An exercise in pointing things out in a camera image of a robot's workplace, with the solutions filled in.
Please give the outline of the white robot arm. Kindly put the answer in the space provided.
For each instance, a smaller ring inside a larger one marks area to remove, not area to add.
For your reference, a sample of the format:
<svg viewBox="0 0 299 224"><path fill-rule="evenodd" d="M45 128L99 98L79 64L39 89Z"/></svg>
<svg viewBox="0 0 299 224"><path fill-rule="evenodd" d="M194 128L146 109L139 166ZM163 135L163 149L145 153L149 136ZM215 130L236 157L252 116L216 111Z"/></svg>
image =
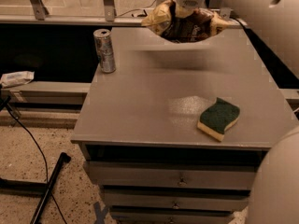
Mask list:
<svg viewBox="0 0 299 224"><path fill-rule="evenodd" d="M185 0L175 1L183 6ZM299 0L222 1L294 74L299 73ZM263 159L249 197L246 224L299 224L299 127L281 137Z"/></svg>

